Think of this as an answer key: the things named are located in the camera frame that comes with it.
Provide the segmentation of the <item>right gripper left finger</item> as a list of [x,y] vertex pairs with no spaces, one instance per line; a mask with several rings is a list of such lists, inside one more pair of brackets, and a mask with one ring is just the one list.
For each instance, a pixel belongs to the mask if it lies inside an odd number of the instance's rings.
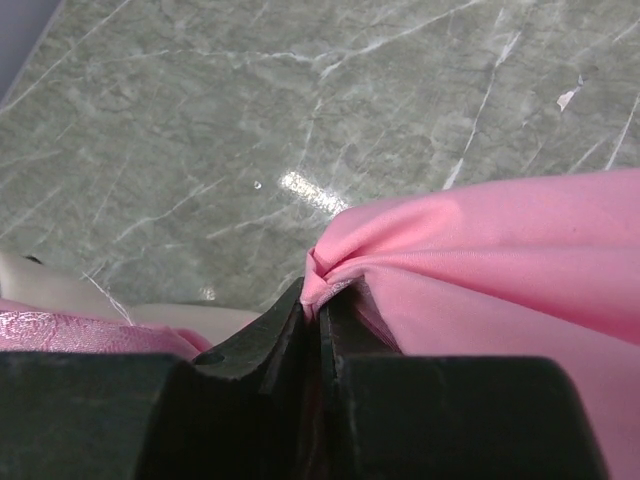
[[3,353],[2,477],[313,478],[301,290],[190,362]]

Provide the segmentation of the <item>cream pillow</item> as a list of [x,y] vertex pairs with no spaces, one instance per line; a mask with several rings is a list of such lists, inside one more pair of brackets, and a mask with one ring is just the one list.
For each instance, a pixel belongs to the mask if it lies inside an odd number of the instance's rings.
[[34,260],[1,253],[1,298],[34,311],[75,314],[125,325],[191,329],[216,343],[256,320],[255,312],[190,304],[128,306],[86,275],[77,279]]

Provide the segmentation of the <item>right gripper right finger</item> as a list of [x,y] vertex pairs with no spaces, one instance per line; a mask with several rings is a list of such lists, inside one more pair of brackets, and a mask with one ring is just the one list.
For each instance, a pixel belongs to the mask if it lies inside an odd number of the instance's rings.
[[332,479],[605,479],[581,400],[553,361],[404,356],[341,293],[318,318]]

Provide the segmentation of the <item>pink pillowcase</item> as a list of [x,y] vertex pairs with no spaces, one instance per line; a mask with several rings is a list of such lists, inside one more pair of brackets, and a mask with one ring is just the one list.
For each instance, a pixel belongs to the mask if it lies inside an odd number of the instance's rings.
[[[611,475],[639,475],[639,172],[490,182],[343,211],[308,252],[309,320],[345,289],[405,354],[538,355],[574,380]],[[1,298],[3,350],[172,353],[186,328],[34,311]]]

